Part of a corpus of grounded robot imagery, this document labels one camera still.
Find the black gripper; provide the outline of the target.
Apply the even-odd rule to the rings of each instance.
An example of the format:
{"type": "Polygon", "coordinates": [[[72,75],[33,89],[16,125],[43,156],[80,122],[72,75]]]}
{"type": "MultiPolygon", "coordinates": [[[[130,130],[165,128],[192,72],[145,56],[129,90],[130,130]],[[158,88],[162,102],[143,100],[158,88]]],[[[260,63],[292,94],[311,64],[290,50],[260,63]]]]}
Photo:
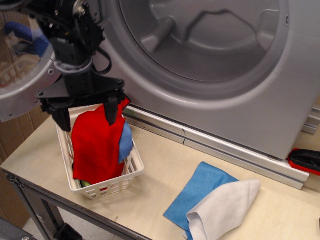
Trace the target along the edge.
{"type": "Polygon", "coordinates": [[[125,98],[125,82],[93,70],[81,74],[63,74],[54,84],[40,90],[36,97],[41,109],[52,115],[65,132],[71,131],[70,108],[103,104],[109,126],[117,119],[118,104],[125,98]]]}

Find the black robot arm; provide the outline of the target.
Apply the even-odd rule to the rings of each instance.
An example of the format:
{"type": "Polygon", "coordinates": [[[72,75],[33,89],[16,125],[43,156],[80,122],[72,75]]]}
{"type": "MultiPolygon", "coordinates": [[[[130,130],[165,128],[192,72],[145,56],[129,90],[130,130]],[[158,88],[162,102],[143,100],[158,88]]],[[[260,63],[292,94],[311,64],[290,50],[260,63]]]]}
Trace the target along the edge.
{"type": "Polygon", "coordinates": [[[104,105],[109,125],[116,122],[118,105],[125,99],[121,79],[107,77],[111,57],[101,48],[104,29],[92,18],[86,0],[24,0],[21,13],[36,19],[55,53],[61,78],[40,90],[41,109],[58,126],[71,131],[69,109],[104,105]]]}

